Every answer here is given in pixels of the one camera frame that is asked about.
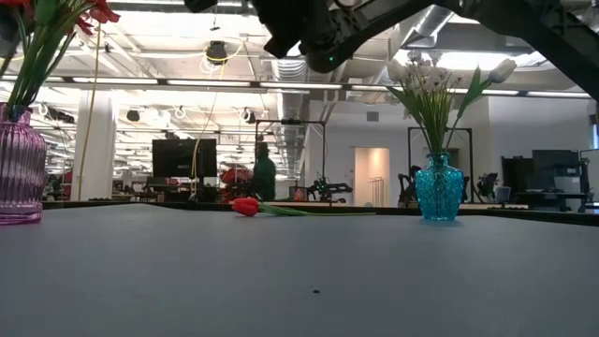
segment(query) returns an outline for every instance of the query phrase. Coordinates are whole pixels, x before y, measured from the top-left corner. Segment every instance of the pink glass vase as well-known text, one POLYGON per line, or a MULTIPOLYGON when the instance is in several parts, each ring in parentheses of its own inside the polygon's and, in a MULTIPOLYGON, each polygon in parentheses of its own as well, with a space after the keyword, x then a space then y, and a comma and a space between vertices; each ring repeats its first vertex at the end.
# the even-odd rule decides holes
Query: pink glass vase
POLYGON ((10 118, 6 109, 0 104, 0 226, 38 223, 46 184, 46 142, 29 125, 30 109, 15 107, 10 118))

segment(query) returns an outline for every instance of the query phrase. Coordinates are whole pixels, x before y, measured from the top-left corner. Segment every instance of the green shirt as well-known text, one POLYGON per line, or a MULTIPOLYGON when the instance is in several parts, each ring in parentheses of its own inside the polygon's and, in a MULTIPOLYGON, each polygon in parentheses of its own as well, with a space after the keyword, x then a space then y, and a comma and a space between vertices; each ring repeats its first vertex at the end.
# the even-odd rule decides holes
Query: green shirt
POLYGON ((274 176, 276 174, 276 167, 267 156, 257 159, 254 165, 254 186, 264 201, 272 201, 275 198, 274 176))

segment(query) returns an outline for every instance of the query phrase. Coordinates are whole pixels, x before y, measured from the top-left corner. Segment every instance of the gray table surface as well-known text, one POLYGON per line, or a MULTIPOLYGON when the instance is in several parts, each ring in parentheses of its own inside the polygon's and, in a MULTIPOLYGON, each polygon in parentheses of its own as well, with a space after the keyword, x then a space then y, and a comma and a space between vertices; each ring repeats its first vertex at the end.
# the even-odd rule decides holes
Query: gray table surface
POLYGON ((0 227, 0 336, 599 336, 599 228, 459 220, 48 211, 0 227))

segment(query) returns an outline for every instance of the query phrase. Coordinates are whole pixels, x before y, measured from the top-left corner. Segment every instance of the glass vase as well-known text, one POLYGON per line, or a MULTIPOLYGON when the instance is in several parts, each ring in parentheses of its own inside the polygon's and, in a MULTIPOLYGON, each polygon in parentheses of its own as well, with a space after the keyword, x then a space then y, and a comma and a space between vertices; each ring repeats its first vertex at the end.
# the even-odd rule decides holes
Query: glass vase
POLYGON ((31 110, 0 104, 0 226, 41 220, 46 142, 29 125, 31 110))
POLYGON ((464 174, 447 162, 449 154, 429 154, 429 165, 416 173, 416 196, 427 220, 453 221, 460 208, 464 174))

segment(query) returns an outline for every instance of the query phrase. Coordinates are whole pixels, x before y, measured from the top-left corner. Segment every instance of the red tulip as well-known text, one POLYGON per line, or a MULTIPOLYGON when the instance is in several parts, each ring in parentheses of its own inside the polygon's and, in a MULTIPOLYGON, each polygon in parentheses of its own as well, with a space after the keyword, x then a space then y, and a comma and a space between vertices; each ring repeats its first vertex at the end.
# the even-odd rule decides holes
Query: red tulip
POLYGON ((233 201, 233 211, 245 216, 254 216, 258 213, 258 200, 254 198, 236 198, 233 201))
POLYGON ((30 17, 34 15, 34 11, 31 8, 31 0, 0 0, 0 5, 23 6, 27 15, 30 17))
POLYGON ((94 26, 91 23, 89 23, 86 20, 84 20, 83 17, 78 17, 77 21, 75 23, 81 29, 81 31, 83 33, 85 33, 85 35, 92 36, 94 34, 90 30, 90 28, 93 28, 94 26))
POLYGON ((113 12, 106 0, 86 0, 88 3, 95 4, 90 10, 90 16, 99 22, 118 22, 121 16, 113 12))

